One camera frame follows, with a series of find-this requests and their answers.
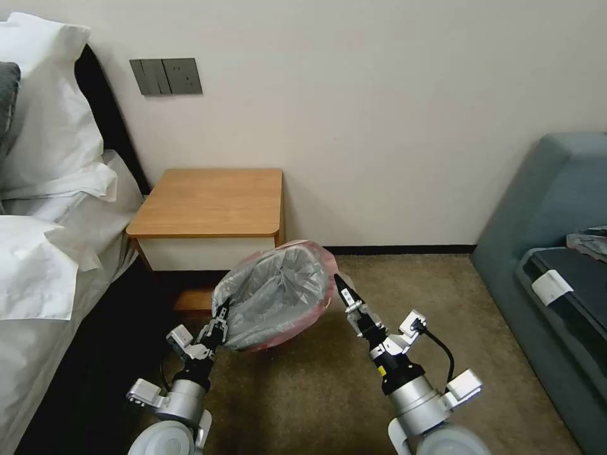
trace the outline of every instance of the white tag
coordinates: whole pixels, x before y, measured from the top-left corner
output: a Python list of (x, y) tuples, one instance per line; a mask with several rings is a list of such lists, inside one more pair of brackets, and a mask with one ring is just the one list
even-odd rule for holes
[(556, 270), (548, 270), (531, 284), (531, 288), (546, 306), (560, 296), (573, 292), (573, 288)]

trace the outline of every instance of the light switch panel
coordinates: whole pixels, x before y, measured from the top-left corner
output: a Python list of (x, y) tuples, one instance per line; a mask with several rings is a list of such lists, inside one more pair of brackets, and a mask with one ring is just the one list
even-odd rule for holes
[(160, 59), (129, 60), (133, 74), (144, 96), (170, 95), (171, 88)]
[(164, 72), (168, 79), (171, 93), (174, 95), (201, 94), (200, 78), (196, 68), (196, 60), (162, 59)]

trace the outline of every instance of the carpet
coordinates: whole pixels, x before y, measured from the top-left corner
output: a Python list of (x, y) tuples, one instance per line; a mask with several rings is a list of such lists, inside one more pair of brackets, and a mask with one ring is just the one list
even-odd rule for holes
[[(456, 374), (471, 368), (481, 378), (483, 392), (451, 421), (494, 455), (580, 453), (467, 255), (340, 256), (338, 264), (392, 331), (417, 309), (451, 348)], [(445, 354), (421, 337), (409, 355), (442, 389)], [(176, 358), (166, 368), (177, 371)], [(209, 455), (394, 453), (391, 405), (340, 301), (281, 346), (220, 351), (211, 382)]]

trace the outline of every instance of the wooden nightstand top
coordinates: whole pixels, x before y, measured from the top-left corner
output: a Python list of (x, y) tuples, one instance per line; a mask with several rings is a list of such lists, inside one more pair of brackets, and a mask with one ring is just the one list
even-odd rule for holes
[(272, 237), (280, 169), (168, 169), (126, 233), (131, 237)]

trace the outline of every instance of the black cable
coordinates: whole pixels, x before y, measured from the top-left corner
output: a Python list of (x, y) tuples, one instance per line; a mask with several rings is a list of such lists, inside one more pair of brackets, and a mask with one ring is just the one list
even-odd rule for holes
[(449, 358), (449, 372), (447, 373), (447, 384), (449, 384), (449, 382), (453, 380), (453, 372), (455, 371), (455, 359), (453, 358), (453, 354), (451, 353), (449, 348), (447, 348), (447, 345), (440, 341), (436, 337), (436, 335), (434, 335), (431, 331), (429, 331), (428, 328), (424, 324), (422, 324), (419, 319), (415, 319), (415, 322), (413, 323), (413, 328), (421, 334), (428, 335), (428, 338), (438, 344), (438, 346), (440, 346), (441, 349), (445, 351), (445, 354), (447, 354), (447, 357)]
[(164, 374), (164, 365), (162, 360), (160, 361), (160, 380), (162, 381), (162, 386), (164, 387), (164, 390), (166, 390), (166, 392), (168, 393), (171, 388), (169, 386), (169, 382), (166, 380), (166, 376)]

